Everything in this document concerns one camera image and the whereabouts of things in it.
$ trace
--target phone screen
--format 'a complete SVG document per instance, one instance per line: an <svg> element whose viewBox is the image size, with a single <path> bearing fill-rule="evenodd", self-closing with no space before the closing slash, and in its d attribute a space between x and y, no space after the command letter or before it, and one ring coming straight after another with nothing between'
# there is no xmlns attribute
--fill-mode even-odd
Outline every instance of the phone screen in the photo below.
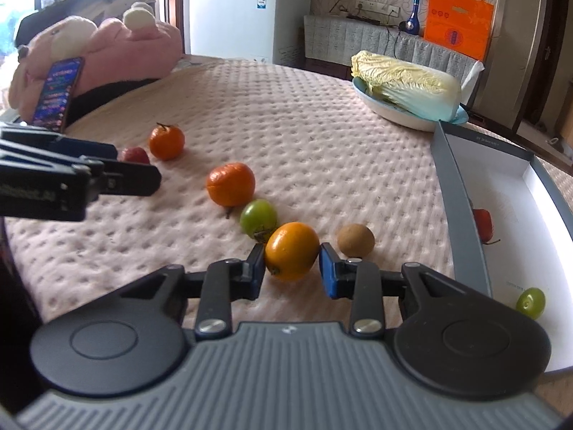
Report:
<svg viewBox="0 0 573 430"><path fill-rule="evenodd" d="M64 130L69 102L83 63L83 58L70 58L52 65L39 95L31 126L57 132Z"/></svg>

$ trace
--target green grape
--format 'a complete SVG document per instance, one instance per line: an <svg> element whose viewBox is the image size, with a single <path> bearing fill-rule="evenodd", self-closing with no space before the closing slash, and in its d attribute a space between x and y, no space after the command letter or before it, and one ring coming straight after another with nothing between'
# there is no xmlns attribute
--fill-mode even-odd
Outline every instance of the green grape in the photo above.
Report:
<svg viewBox="0 0 573 430"><path fill-rule="evenodd" d="M539 288L529 288L521 293L515 308L533 320L537 320L545 309L545 294Z"/></svg>
<svg viewBox="0 0 573 430"><path fill-rule="evenodd" d="M277 229L277 211L269 201L257 199L243 209L239 220L242 230L257 242L267 242Z"/></svg>

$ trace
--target bowl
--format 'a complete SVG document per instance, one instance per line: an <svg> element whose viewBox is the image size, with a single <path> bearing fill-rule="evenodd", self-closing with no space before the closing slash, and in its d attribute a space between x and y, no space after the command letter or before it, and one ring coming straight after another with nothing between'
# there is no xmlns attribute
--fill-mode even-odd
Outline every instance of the bowl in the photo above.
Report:
<svg viewBox="0 0 573 430"><path fill-rule="evenodd" d="M354 77L352 80L352 85L354 86L354 90L356 90L356 93L365 103L365 105L369 107L374 113L382 116L385 120L411 129L424 130L427 132L433 132L435 130L435 125L437 123L436 121L420 118L419 116L404 110L398 105L370 97L366 93L368 88L366 83L359 77ZM460 105L456 115L452 118L451 121L447 121L447 123L464 124L467 123L468 120L468 113L466 113L466 111Z"/></svg>

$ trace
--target orange bag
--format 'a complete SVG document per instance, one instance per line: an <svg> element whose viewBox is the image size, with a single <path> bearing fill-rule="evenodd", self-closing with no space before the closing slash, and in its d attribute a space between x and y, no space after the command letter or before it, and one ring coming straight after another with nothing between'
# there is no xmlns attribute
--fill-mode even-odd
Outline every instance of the orange bag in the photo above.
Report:
<svg viewBox="0 0 573 430"><path fill-rule="evenodd" d="M429 0L424 38L483 61L492 19L484 0Z"/></svg>

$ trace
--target pink stuffed animal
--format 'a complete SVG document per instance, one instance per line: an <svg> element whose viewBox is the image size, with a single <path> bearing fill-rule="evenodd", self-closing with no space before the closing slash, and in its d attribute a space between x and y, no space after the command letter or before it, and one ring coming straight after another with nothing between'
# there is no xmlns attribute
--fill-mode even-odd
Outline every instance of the pink stuffed animal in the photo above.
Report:
<svg viewBox="0 0 573 430"><path fill-rule="evenodd" d="M22 120L32 118L48 70L56 61L83 57L84 68L73 96L119 81L161 79L182 57L181 32L156 21L146 3L135 3L123 22L106 19L96 25L70 16L20 48L8 101Z"/></svg>

